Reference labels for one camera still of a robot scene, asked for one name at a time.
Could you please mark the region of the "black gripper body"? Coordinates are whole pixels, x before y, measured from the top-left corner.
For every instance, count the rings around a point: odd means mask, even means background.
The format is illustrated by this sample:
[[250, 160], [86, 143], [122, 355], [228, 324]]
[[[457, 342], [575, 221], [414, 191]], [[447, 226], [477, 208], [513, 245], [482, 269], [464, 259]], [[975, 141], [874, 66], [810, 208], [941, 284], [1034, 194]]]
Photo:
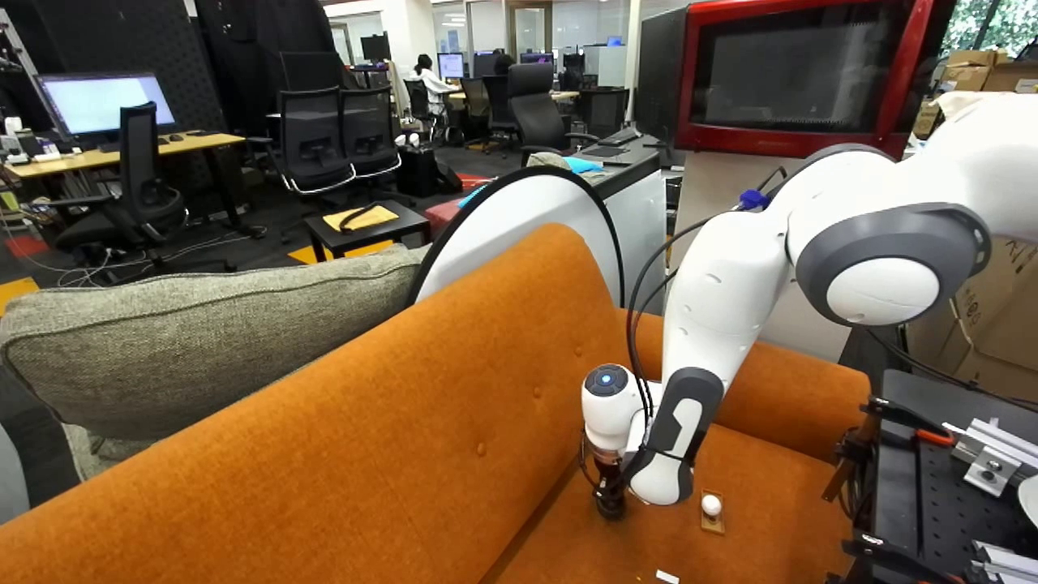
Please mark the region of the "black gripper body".
[[623, 519], [625, 517], [625, 479], [623, 479], [620, 462], [595, 456], [592, 470], [595, 470], [595, 479], [592, 479], [595, 512], [610, 523]]

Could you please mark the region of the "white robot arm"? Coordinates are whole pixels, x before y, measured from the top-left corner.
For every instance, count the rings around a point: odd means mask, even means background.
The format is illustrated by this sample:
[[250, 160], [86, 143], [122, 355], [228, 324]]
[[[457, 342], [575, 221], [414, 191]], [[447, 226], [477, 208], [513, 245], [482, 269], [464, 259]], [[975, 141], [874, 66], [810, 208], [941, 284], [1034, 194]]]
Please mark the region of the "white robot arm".
[[1038, 236], [1034, 94], [982, 92], [903, 160], [828, 146], [766, 208], [711, 218], [665, 294], [660, 379], [603, 364], [579, 384], [595, 512], [690, 497], [706, 430], [788, 290], [833, 324], [909, 324], [980, 275], [1000, 236]]

